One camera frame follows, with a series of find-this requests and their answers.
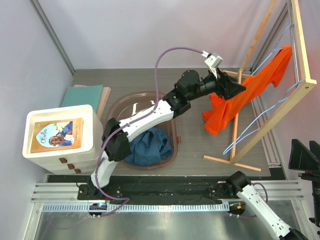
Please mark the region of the orange t shirt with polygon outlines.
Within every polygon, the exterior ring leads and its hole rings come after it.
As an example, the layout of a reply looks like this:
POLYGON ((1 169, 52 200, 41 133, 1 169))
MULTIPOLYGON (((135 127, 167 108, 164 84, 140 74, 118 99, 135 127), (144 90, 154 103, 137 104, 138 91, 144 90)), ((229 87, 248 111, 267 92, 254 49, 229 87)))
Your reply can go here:
POLYGON ((268 85, 272 84, 275 88, 278 87, 291 57, 292 47, 290 45, 284 46, 257 75, 250 76, 243 82, 246 90, 231 99, 225 100, 216 94, 211 94, 209 98, 212 109, 202 112, 205 121, 204 129, 217 136, 219 131, 227 126, 242 107, 262 94, 268 85))

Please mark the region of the light blue wire hanger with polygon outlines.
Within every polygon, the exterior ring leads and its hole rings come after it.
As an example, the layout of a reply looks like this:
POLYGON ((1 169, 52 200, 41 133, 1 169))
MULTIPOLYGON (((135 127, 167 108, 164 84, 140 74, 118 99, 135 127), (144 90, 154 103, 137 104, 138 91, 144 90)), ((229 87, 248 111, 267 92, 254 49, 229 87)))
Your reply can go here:
POLYGON ((267 112, 269 112, 270 110, 274 109, 277 105, 279 105, 280 103, 284 102, 285 100, 287 100, 289 97, 287 96, 291 90, 293 90, 293 88, 298 87, 300 84, 302 83, 302 81, 298 81, 297 83, 295 83, 294 85, 292 85, 282 96, 282 98, 280 98, 274 105, 270 106, 269 108, 267 108, 266 110, 262 111, 258 116, 255 117, 255 119, 242 131, 242 133, 231 142, 231 144, 225 148, 225 150, 222 152, 223 155, 226 155, 227 153, 229 153, 233 147, 236 147, 241 141, 243 141, 245 138, 249 137, 250 135, 256 133, 260 127, 258 127, 257 129, 249 132, 248 134, 245 134, 249 128, 258 121, 258 119, 260 117, 262 117, 264 114, 266 114, 267 112))

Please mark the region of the light blue hanger orange shirt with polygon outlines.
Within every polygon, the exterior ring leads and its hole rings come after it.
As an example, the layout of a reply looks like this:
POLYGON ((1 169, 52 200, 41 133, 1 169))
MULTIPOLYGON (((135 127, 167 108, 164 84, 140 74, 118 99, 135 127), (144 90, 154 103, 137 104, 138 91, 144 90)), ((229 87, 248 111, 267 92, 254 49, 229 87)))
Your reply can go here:
POLYGON ((258 70, 265 64, 265 62, 266 62, 274 53, 276 53, 277 51, 280 51, 280 50, 282 49, 281 47, 278 47, 278 45, 279 45, 281 39, 283 38, 283 36, 286 34, 286 32, 287 32, 288 30, 290 30, 291 28, 293 28, 294 25, 295 25, 295 24, 292 22, 290 25, 288 25, 288 26, 286 27, 286 29, 282 32, 282 34, 281 34, 280 37, 278 38, 277 42, 276 42, 275 45, 274 45, 274 48, 273 48, 272 51, 269 53, 269 55, 268 55, 264 60, 261 60, 261 61, 259 62, 259 65, 256 66, 256 67, 251 71, 251 76, 256 75, 256 73, 258 72, 258 70))

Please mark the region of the blue t shirt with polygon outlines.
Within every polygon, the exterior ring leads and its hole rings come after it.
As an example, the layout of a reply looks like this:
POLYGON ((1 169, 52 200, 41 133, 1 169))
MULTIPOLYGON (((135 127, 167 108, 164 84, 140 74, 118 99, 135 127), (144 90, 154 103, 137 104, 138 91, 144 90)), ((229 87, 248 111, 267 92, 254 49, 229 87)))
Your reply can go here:
POLYGON ((129 143, 130 154, 124 159, 127 164, 146 167, 172 156, 170 136, 164 128, 152 127, 129 143))

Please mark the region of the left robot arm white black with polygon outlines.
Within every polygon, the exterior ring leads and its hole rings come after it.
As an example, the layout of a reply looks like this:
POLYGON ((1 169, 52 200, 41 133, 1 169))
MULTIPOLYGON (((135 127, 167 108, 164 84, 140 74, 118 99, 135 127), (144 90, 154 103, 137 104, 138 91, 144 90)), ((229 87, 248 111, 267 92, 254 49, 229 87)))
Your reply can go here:
POLYGON ((186 70, 173 90, 163 98, 156 98, 154 106, 126 119, 109 119, 102 135, 97 166, 87 184, 89 194, 97 200, 107 195, 106 186, 112 172, 118 162, 130 154, 130 142, 138 135, 184 114, 191 108, 192 100, 212 93, 220 99, 229 100, 245 90, 244 85, 217 67, 209 70, 205 78, 195 70, 186 70))

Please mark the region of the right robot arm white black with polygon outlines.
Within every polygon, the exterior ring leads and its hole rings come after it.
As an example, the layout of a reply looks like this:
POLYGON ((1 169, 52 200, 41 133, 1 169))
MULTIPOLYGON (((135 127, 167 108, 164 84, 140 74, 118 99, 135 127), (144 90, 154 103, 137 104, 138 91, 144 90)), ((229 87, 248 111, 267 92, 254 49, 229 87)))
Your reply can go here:
MULTIPOLYGON (((314 140, 307 148, 300 140, 291 141, 291 152, 288 168, 302 171, 300 178, 312 183, 314 217, 311 223, 320 226, 320 144, 314 140)), ((226 193, 233 198, 240 198, 251 208, 258 219, 267 228, 274 240, 305 240, 306 237, 298 230, 285 223, 258 195, 254 185, 241 171, 237 171, 226 179, 226 193)))

